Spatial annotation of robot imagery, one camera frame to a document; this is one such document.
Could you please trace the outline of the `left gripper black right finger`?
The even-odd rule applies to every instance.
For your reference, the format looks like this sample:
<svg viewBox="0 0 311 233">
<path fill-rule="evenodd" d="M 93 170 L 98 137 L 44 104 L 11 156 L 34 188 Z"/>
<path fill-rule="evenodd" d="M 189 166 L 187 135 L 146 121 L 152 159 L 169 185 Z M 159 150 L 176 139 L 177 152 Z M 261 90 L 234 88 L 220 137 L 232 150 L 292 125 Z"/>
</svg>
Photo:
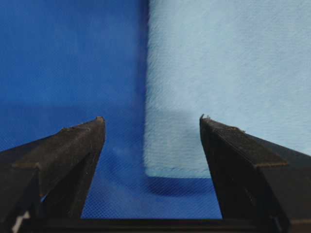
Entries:
<svg viewBox="0 0 311 233">
<path fill-rule="evenodd" d="M 199 126 L 227 230 L 310 232 L 310 156 L 209 117 Z"/>
</svg>

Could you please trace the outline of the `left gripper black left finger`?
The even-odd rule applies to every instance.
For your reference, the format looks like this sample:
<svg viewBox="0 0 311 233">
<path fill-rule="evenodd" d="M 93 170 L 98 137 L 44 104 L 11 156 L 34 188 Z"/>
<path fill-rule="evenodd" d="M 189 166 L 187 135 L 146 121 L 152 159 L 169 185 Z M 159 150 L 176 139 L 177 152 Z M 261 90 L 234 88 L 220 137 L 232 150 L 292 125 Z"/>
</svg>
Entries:
<svg viewBox="0 0 311 233">
<path fill-rule="evenodd" d="M 17 219 L 80 218 L 105 142 L 105 120 L 0 153 L 0 230 L 17 230 Z"/>
</svg>

